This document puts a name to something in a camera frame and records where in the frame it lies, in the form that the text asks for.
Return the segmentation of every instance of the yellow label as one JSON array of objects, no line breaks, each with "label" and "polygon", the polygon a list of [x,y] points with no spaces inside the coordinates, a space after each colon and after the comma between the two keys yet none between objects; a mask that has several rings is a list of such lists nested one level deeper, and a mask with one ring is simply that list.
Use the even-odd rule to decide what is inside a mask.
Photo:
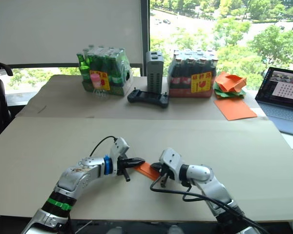
[{"label": "yellow label", "polygon": [[109,80],[108,80],[108,75],[107,75],[106,72],[90,71],[90,74],[99,74],[102,89],[104,89],[104,90],[110,90],[111,89],[109,87]]},{"label": "yellow label", "polygon": [[210,90],[211,72],[195,74],[191,76],[191,93],[199,93]]}]

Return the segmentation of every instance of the road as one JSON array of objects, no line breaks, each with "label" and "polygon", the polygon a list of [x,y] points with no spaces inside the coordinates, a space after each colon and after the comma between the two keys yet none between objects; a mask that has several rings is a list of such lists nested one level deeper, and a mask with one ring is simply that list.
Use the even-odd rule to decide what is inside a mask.
[{"label": "road", "polygon": [[[151,10],[150,17],[150,34],[156,35],[160,38],[169,39],[170,35],[177,32],[177,27],[185,28],[187,32],[194,34],[198,29],[208,35],[208,40],[212,41],[212,31],[216,21],[205,20],[205,19],[193,19],[186,16],[176,16],[165,12]],[[163,23],[163,20],[170,20],[171,24]],[[245,45],[247,41],[252,40],[254,36],[264,31],[267,27],[273,25],[273,23],[252,23],[250,30],[244,35],[243,39],[239,42],[240,45]],[[289,31],[293,27],[293,22],[278,22],[276,26],[283,26],[284,31]]]}]

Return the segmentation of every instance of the white roller blind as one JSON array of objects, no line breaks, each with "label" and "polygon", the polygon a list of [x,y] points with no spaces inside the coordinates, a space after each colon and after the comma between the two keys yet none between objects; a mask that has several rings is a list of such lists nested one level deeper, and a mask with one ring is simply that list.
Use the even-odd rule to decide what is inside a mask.
[{"label": "white roller blind", "polygon": [[139,0],[0,0],[0,61],[76,63],[89,44],[142,63]]}]

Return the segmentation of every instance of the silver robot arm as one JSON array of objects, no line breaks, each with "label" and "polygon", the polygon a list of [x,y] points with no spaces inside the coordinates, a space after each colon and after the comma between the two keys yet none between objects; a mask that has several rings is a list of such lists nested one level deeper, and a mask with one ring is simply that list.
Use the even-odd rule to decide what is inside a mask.
[{"label": "silver robot arm", "polygon": [[37,210],[22,234],[49,234],[63,230],[77,199],[94,180],[104,175],[124,175],[129,181],[126,168],[138,166],[144,160],[127,158],[125,153],[128,149],[125,140],[119,137],[114,141],[109,156],[86,157],[66,169],[48,200]]},{"label": "silver robot arm", "polygon": [[[181,159],[180,154],[172,148],[164,150],[159,161],[162,166],[162,170],[165,168],[168,169],[171,174],[170,177],[176,182],[195,185],[202,191],[203,195],[222,201],[235,209],[237,212],[244,215],[225,186],[217,180],[211,167],[203,164],[187,165]],[[210,201],[206,201],[206,203],[212,214],[223,227],[225,233],[260,234],[256,228],[249,226],[242,220],[237,220],[236,217],[218,205]]]}]

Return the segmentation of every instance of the laptop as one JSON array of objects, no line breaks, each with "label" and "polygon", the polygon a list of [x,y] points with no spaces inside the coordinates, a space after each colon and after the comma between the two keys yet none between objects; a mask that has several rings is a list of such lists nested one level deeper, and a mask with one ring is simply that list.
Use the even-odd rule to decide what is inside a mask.
[{"label": "laptop", "polygon": [[255,99],[279,131],[293,135],[293,71],[270,67]]}]

